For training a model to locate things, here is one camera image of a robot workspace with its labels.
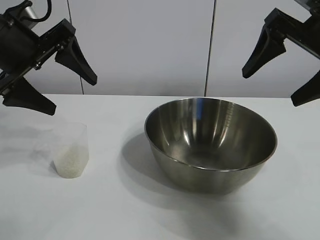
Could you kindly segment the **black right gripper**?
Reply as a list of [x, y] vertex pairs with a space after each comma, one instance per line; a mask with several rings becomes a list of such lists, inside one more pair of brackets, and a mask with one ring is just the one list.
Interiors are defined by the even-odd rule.
[[[242, 68], [242, 76], [250, 78], [269, 61], [286, 52], [284, 40], [288, 39], [312, 54], [320, 57], [320, 8], [309, 9], [310, 17], [301, 22], [275, 8], [264, 20], [253, 52]], [[315, 74], [307, 83], [291, 95], [295, 107], [320, 98], [320, 75]]]

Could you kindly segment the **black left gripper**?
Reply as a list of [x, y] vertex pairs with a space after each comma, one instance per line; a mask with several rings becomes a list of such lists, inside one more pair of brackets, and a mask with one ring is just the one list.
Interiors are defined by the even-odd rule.
[[18, 17], [12, 9], [0, 16], [0, 95], [6, 107], [53, 116], [57, 106], [26, 80], [28, 72], [39, 70], [54, 57], [92, 86], [97, 84], [97, 75], [83, 55], [75, 37], [76, 29], [69, 20], [62, 19], [42, 35], [27, 25], [38, 22], [39, 19], [28, 16]]

